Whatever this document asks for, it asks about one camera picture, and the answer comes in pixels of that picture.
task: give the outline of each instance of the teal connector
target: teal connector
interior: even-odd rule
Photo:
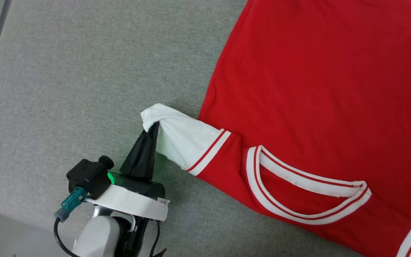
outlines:
[[[76,187],[74,191],[61,203],[61,208],[55,212],[55,218],[63,223],[69,214],[87,198],[87,192],[83,187]]]

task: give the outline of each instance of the gray upholstery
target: gray upholstery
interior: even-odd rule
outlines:
[[[48,230],[66,172],[108,155],[119,167],[161,102],[196,117],[245,0],[13,0],[0,38],[0,213]],[[259,215],[157,156],[171,200],[166,256],[358,254]],[[79,235],[93,207],[60,226]],[[147,229],[148,256],[156,225]]]

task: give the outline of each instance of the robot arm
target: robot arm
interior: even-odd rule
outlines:
[[[165,221],[169,200],[164,199],[164,186],[152,182],[159,124],[143,131],[120,168],[109,171],[113,161],[101,156],[98,162],[82,160],[66,177],[70,196],[55,213],[54,234],[60,247],[72,257],[136,257],[142,248],[149,221],[156,221],[158,235],[150,257],[161,257],[166,249],[153,255],[159,238],[160,221]],[[83,202],[95,206],[72,251],[58,236],[57,226]],[[112,212],[128,215],[130,220],[110,217]]]

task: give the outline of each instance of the sleeve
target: sleeve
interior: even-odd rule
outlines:
[[[239,135],[218,130],[175,109],[155,104],[141,113],[144,130],[160,123],[157,152],[199,179],[255,209],[241,173]]]

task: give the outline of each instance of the label tag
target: label tag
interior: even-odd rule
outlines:
[[[163,205],[166,205],[166,206],[168,206],[169,203],[171,202],[170,200],[167,200],[167,199],[164,199],[164,198],[160,198],[160,197],[158,197],[157,201],[160,202],[160,203],[162,203]]]

